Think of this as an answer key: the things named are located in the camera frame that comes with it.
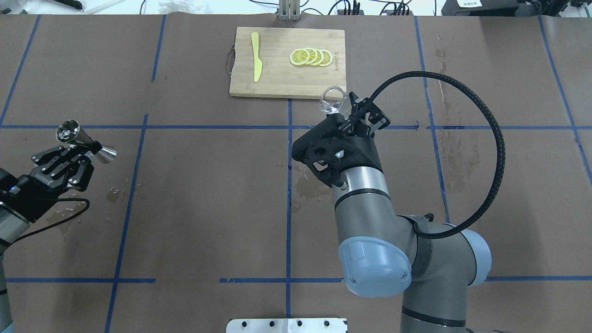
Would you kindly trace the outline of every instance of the white label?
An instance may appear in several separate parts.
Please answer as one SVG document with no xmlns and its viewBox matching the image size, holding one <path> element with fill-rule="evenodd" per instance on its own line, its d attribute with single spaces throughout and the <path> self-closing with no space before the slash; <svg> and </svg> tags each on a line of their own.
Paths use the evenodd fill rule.
<svg viewBox="0 0 592 333">
<path fill-rule="evenodd" d="M 461 8 L 481 7 L 481 0 L 456 0 Z"/>
</svg>

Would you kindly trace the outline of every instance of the white metal plate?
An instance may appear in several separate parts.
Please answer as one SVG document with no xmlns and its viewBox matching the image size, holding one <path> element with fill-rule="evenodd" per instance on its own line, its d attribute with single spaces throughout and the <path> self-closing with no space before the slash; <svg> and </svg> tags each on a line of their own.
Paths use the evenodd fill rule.
<svg viewBox="0 0 592 333">
<path fill-rule="evenodd" d="M 347 333 L 347 322 L 345 318 L 233 319 L 226 333 Z"/>
</svg>

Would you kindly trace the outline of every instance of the metal jigger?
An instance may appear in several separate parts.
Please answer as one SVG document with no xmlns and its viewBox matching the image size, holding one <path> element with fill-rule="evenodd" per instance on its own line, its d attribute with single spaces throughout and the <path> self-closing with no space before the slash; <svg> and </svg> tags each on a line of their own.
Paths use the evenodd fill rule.
<svg viewBox="0 0 592 333">
<path fill-rule="evenodd" d="M 91 147 L 96 141 L 91 139 L 76 120 L 67 120 L 57 128 L 56 139 L 70 145 Z M 100 144 L 101 150 L 95 153 L 102 163 L 110 163 L 117 156 L 117 150 L 111 146 Z"/>
</svg>

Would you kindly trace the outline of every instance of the plastic bag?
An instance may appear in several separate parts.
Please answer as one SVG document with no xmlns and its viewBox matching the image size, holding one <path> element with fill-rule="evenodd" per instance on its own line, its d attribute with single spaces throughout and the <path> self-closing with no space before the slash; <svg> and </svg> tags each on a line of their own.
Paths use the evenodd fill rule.
<svg viewBox="0 0 592 333">
<path fill-rule="evenodd" d="M 158 2 L 161 14 L 171 12 L 188 12 L 191 14 L 211 14 L 204 0 L 162 0 Z"/>
</svg>

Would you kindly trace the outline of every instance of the knife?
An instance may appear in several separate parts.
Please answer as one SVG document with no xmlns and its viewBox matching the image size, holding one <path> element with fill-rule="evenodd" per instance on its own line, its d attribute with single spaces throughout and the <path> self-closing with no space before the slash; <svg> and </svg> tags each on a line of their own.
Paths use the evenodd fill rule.
<svg viewBox="0 0 592 333">
<path fill-rule="evenodd" d="M 255 60 L 253 81 L 257 82 L 259 81 L 261 71 L 263 70 L 263 62 L 259 59 L 259 33 L 254 32 L 251 34 L 251 42 L 253 43 L 253 58 Z"/>
</svg>

